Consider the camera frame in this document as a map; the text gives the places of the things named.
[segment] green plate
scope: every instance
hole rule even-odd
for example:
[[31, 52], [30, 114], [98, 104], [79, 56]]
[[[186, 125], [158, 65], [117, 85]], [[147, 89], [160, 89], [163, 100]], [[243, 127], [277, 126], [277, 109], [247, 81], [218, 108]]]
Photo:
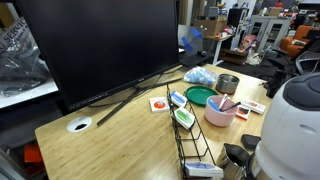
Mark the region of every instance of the green plate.
[[192, 86], [186, 91], [187, 99], [199, 106], [206, 106], [208, 97], [214, 95], [218, 95], [218, 93], [204, 86]]

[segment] orange chair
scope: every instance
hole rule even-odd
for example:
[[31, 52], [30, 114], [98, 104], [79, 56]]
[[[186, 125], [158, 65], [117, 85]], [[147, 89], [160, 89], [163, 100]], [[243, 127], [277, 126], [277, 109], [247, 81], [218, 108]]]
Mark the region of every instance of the orange chair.
[[299, 41], [303, 41], [305, 43], [309, 42], [309, 39], [305, 39], [303, 37], [305, 37], [308, 34], [310, 29], [312, 29], [312, 26], [300, 25], [297, 28], [296, 33], [294, 34], [294, 36], [285, 37], [285, 38], [281, 39], [280, 49], [283, 50], [283, 51], [288, 52], [288, 56], [289, 57], [294, 57], [303, 48], [303, 46], [293, 45], [292, 41], [294, 39], [296, 39], [296, 40], [299, 40]]

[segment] white cabinet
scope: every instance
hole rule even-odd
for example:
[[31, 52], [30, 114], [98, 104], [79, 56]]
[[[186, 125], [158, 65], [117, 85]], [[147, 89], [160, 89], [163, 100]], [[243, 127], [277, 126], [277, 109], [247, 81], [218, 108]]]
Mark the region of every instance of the white cabinet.
[[290, 19], [274, 16], [252, 16], [248, 34], [253, 34], [259, 41], [257, 52], [268, 46], [277, 48], [285, 37], [290, 25]]

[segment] pink cup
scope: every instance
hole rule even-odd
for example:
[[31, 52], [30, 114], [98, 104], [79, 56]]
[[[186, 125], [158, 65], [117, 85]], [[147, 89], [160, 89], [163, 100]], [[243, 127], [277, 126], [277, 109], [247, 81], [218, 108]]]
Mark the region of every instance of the pink cup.
[[[219, 107], [222, 98], [222, 96], [208, 97], [206, 108], [204, 110], [204, 116], [211, 124], [219, 127], [226, 127], [229, 126], [233, 121], [234, 117], [236, 116], [236, 112], [238, 111], [238, 107], [231, 108], [224, 112], [218, 112], [213, 109], [208, 103], [208, 100], [211, 99]], [[230, 107], [234, 104], [235, 103], [232, 100], [227, 99], [226, 102], [222, 105], [221, 109]]]

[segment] black monitor screen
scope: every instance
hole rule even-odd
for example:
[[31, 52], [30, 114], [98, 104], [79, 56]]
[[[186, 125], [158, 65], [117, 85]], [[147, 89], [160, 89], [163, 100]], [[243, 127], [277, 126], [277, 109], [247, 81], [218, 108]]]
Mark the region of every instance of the black monitor screen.
[[178, 65], [175, 0], [18, 0], [70, 110]]

